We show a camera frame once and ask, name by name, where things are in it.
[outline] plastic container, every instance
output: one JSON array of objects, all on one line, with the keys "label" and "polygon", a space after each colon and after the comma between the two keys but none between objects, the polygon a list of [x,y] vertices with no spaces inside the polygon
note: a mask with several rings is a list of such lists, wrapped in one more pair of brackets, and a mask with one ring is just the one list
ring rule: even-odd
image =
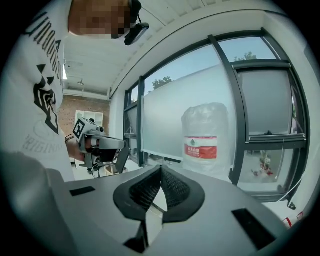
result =
[{"label": "plastic container", "polygon": [[184,169],[211,177],[229,175],[228,115],[227,107],[217,102],[190,107],[183,114]]}]

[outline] sky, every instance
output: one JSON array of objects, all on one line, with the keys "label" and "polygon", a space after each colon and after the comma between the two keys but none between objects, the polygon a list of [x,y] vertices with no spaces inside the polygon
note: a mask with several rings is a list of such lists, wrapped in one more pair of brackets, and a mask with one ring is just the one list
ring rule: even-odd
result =
[{"label": "sky", "polygon": [[[271,50],[260,37],[246,37],[231,39],[219,43],[230,62],[235,57],[244,57],[246,53],[252,52],[257,59],[276,59]],[[164,77],[170,77],[173,81],[188,76],[195,72],[213,67],[220,63],[220,59],[212,45],[208,45],[192,51],[173,62],[162,67],[145,80],[144,95],[153,90],[153,82]],[[138,87],[132,91],[131,99],[137,100]]]}]

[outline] black graphic print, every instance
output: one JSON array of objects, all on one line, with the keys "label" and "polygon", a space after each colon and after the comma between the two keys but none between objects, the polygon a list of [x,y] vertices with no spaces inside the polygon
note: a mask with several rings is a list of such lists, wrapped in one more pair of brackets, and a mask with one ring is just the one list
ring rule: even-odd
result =
[{"label": "black graphic print", "polygon": [[[41,74],[43,73],[45,67],[46,65],[37,66]],[[41,82],[34,85],[33,94],[34,104],[36,104],[46,114],[45,124],[56,134],[59,134],[58,117],[52,107],[56,104],[56,95],[52,89],[44,90],[46,84],[50,86],[54,79],[54,77],[47,77],[46,81],[42,76]]]},{"label": "black graphic print", "polygon": [[42,50],[46,52],[47,58],[50,59],[52,71],[55,73],[63,89],[62,66],[59,60],[61,40],[56,40],[56,31],[52,28],[48,13],[43,12],[35,17],[30,26],[22,34],[30,38],[32,37],[34,42],[42,46]]}]

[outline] white t-shirt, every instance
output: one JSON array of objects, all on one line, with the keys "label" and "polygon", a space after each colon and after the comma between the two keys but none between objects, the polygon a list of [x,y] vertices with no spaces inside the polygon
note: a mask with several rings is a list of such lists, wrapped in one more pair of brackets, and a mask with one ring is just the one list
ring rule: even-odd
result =
[{"label": "white t-shirt", "polygon": [[60,171],[65,182],[75,178],[57,113],[71,2],[52,1],[37,14],[13,48],[0,81],[0,149],[37,159]]}]

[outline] tree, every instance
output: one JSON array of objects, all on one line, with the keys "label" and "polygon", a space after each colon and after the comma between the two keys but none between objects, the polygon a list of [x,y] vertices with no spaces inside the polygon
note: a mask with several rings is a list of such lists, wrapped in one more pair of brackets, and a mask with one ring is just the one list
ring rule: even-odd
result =
[{"label": "tree", "polygon": [[249,51],[248,53],[245,53],[244,57],[242,57],[242,58],[234,57],[234,60],[236,62],[238,62],[238,61],[247,61],[247,60],[256,60],[256,59],[257,59],[257,55],[252,55],[251,51]]},{"label": "tree", "polygon": [[164,86],[164,85],[166,85],[168,83],[171,83],[171,82],[172,82],[172,79],[170,78],[170,76],[166,76],[166,77],[164,77],[163,79],[160,79],[160,80],[156,79],[154,82],[152,82],[153,90],[156,90],[156,89],[158,89],[158,88],[160,88],[160,87],[162,87],[162,86]]}]

